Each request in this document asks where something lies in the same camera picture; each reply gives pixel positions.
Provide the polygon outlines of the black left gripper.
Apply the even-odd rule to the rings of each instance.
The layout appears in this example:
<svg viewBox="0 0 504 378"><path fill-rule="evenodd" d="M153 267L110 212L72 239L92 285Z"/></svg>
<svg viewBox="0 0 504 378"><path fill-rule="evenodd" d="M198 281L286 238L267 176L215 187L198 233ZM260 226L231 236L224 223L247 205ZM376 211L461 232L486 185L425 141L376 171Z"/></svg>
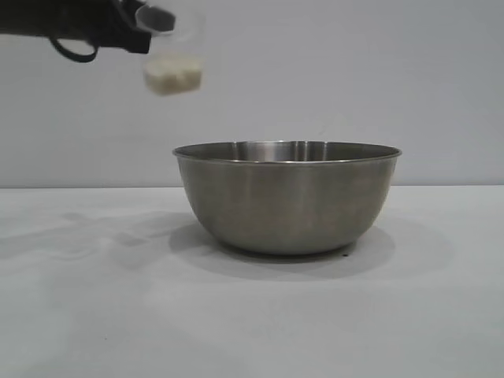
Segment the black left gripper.
<svg viewBox="0 0 504 378"><path fill-rule="evenodd" d="M97 48L146 54L149 32L172 32L176 17L165 9L142 5L141 1L2 1L1 33L55 42L81 40Z"/></svg>

